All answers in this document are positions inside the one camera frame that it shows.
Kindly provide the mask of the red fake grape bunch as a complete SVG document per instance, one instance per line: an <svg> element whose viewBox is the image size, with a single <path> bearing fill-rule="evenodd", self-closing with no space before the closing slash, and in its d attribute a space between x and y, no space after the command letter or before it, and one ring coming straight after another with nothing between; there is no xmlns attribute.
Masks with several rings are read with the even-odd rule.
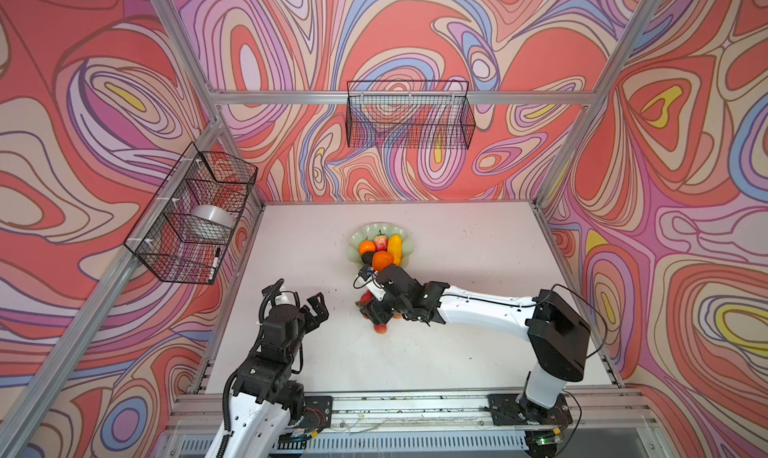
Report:
<svg viewBox="0 0 768 458"><path fill-rule="evenodd" d="M370 291L366 291L357 302L359 312L373 324L374 331L378 334L387 332L387 324L391 319L402 319L403 315L397 311L389 299L378 300Z"/></svg>

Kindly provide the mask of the large fake orange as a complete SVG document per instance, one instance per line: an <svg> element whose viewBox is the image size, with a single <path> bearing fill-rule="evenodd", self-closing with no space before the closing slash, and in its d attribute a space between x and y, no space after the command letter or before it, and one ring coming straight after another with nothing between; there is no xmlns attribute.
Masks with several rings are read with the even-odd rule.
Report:
<svg viewBox="0 0 768 458"><path fill-rule="evenodd" d="M374 253L371 266L376 271L382 271L395 261L394 255L388 251L378 251Z"/></svg>

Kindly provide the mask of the dark green fake avocado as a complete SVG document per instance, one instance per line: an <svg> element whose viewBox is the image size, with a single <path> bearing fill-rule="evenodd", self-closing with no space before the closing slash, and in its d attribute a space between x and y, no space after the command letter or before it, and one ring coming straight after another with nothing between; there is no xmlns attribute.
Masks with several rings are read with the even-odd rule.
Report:
<svg viewBox="0 0 768 458"><path fill-rule="evenodd" d="M372 266L375 254L376 254L375 251L366 251L362 253L361 254L362 263L365 264L366 266Z"/></svg>

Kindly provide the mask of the yellow fake corn cob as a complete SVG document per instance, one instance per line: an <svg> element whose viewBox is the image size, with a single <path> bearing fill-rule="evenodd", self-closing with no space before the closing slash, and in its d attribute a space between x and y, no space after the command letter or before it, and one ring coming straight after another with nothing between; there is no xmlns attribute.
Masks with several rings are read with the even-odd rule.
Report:
<svg viewBox="0 0 768 458"><path fill-rule="evenodd" d="M392 255L393 263L399 266L403 257L403 238L399 234L390 236L387 252Z"/></svg>

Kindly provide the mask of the red fake strawberry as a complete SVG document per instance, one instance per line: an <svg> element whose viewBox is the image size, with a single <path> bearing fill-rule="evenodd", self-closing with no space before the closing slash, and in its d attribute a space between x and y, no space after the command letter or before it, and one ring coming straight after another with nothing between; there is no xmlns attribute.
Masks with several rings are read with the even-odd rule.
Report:
<svg viewBox="0 0 768 458"><path fill-rule="evenodd" d="M386 234L380 233L373 238L373 243L376 247L376 251L387 251L389 248L389 237Z"/></svg>

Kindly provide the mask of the small fake orange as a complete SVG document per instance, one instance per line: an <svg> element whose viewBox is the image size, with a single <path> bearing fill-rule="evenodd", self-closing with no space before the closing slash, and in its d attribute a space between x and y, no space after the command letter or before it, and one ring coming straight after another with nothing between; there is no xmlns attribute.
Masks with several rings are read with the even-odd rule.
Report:
<svg viewBox="0 0 768 458"><path fill-rule="evenodd" d="M358 245L358 253L360 255L362 253L366 252L366 251L375 251L376 252L377 250L378 250L377 245L372 240L363 240Z"/></svg>

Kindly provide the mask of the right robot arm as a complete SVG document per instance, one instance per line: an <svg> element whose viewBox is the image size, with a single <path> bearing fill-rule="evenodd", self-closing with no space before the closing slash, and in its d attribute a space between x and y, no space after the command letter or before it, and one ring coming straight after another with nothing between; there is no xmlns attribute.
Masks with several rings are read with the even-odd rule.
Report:
<svg viewBox="0 0 768 458"><path fill-rule="evenodd" d="M584 378L591 327L552 289L535 296L505 297L471 292L441 281L424 284L391 264L380 271L362 266L353 282L371 295L358 304L374 325L399 314L426 325L461 324L509 333L528 342L536 357L520 407L551 410L569 383Z"/></svg>

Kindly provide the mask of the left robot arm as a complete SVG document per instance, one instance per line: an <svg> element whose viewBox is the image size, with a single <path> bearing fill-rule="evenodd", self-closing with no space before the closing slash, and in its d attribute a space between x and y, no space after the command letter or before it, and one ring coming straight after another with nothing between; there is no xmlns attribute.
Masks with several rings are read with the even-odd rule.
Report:
<svg viewBox="0 0 768 458"><path fill-rule="evenodd" d="M331 425L333 398L307 398L294 379L304 367L304 338L328 318L320 292L303 301L282 278L262 290L258 334L225 381L222 422L208 457L267 457L281 446L302 449Z"/></svg>

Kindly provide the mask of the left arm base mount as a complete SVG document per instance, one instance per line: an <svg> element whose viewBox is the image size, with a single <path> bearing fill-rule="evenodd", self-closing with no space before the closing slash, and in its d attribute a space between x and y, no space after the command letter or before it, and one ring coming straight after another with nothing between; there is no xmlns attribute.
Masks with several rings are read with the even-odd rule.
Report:
<svg viewBox="0 0 768 458"><path fill-rule="evenodd" d="M334 398L331 395L311 395L305 398L304 408L297 421L290 425L280 443L305 444L332 425Z"/></svg>

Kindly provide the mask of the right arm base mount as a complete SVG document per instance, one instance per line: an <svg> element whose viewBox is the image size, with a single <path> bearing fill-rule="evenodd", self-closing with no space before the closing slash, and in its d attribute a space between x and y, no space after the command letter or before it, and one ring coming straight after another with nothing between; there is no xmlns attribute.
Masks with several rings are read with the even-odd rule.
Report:
<svg viewBox="0 0 768 458"><path fill-rule="evenodd" d="M563 393L555 405L544 408L530 401L524 393L489 394L485 410L495 426L554 426L566 428L573 423L570 408Z"/></svg>

